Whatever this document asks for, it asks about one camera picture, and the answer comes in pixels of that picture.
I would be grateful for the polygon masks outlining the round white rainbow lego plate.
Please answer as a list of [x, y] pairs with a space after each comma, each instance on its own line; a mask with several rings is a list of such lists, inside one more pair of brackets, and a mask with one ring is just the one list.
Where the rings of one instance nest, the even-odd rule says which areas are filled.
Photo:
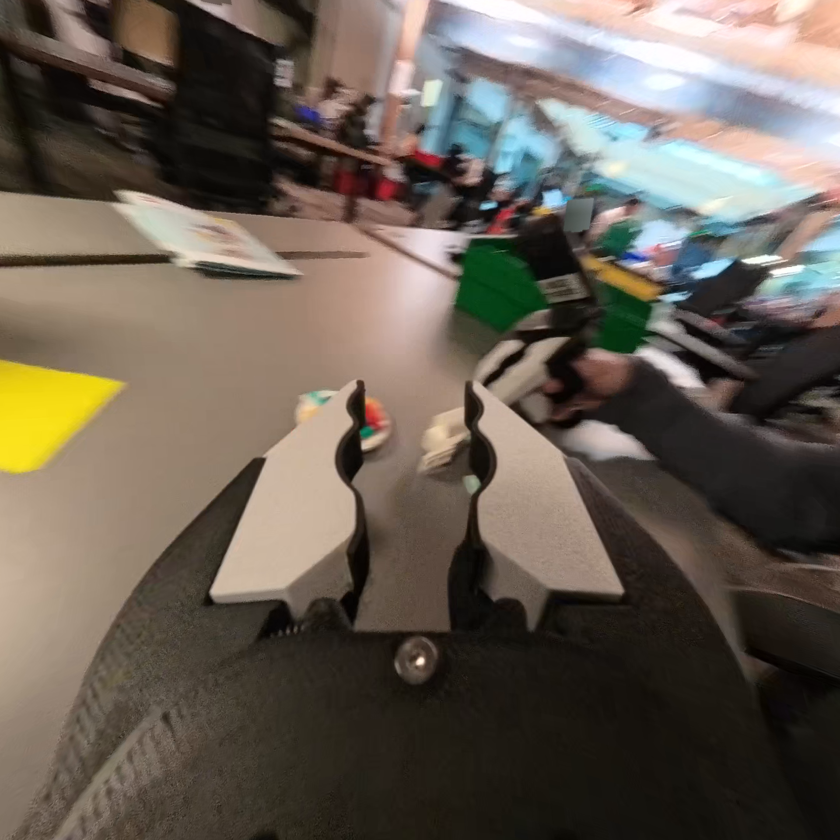
[[[306, 422], [338, 392], [319, 390], [299, 395], [294, 412], [295, 425]], [[380, 449], [392, 435], [393, 422], [381, 401], [372, 396], [364, 399], [364, 425], [360, 430], [362, 453], [368, 455]]]

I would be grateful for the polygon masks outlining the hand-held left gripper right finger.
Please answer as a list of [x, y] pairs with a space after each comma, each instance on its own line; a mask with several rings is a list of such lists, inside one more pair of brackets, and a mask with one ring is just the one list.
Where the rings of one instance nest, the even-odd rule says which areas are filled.
[[499, 602], [531, 632], [558, 604], [621, 603], [623, 583], [563, 452], [479, 383], [465, 386], [464, 415], [479, 485], [449, 568], [451, 629], [477, 629]]

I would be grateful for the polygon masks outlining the white lego build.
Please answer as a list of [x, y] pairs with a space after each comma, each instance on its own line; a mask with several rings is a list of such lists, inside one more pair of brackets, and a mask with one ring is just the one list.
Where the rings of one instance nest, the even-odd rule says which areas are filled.
[[449, 466], [469, 441], [463, 406], [435, 415], [422, 435], [418, 471], [431, 474]]

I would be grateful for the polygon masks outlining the green plastic bin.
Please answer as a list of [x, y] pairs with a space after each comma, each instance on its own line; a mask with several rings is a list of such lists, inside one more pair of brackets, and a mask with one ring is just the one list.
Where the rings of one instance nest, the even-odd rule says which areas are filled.
[[[461, 254], [455, 308], [506, 332], [529, 314], [549, 306], [526, 262], [513, 251], [510, 236], [469, 237]], [[637, 272], [585, 250], [579, 260], [592, 283], [601, 314], [594, 346], [630, 354], [648, 335], [660, 286]]]

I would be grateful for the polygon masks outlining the lego instruction booklet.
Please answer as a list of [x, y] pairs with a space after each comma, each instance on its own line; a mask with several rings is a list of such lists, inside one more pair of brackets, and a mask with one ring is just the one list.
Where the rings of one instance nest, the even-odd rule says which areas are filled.
[[300, 270], [234, 221], [147, 193], [115, 192], [117, 210], [175, 266], [209, 276], [292, 279]]

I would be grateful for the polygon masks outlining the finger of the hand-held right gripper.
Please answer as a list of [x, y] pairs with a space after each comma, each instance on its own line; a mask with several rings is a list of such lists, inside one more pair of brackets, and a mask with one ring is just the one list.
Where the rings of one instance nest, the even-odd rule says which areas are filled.
[[553, 400], [544, 386], [574, 373], [571, 361], [580, 343], [569, 337], [535, 341], [509, 339], [497, 346], [497, 399], [531, 425], [547, 424], [553, 414]]
[[486, 389], [536, 389], [548, 362], [560, 351], [560, 333], [551, 312], [521, 320], [478, 363], [478, 383]]

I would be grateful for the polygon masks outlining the person's right forearm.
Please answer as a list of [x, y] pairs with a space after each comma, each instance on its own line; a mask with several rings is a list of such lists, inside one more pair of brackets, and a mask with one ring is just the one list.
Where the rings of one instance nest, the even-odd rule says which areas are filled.
[[591, 417], [636, 438], [715, 512], [769, 548], [839, 551], [838, 445], [714, 413], [643, 360]]

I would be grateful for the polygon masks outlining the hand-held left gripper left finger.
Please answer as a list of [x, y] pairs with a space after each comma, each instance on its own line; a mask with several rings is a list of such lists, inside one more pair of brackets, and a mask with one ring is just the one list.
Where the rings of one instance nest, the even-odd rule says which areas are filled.
[[215, 605], [279, 602], [300, 621], [319, 600], [356, 619], [370, 570], [364, 503], [365, 389], [351, 380], [262, 458], [208, 592]]

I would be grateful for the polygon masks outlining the person's right hand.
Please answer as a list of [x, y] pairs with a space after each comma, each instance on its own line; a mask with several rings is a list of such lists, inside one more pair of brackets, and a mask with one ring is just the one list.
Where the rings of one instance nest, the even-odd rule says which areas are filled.
[[551, 421], [569, 424], [588, 417], [633, 381], [637, 358], [605, 350], [588, 350], [547, 380], [543, 393], [551, 403]]

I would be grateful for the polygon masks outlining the yellow paper sheet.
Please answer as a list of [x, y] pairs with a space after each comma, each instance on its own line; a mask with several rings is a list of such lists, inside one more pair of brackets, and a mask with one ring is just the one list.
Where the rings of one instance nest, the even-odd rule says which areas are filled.
[[42, 469], [124, 388], [106, 377], [3, 360], [2, 472]]

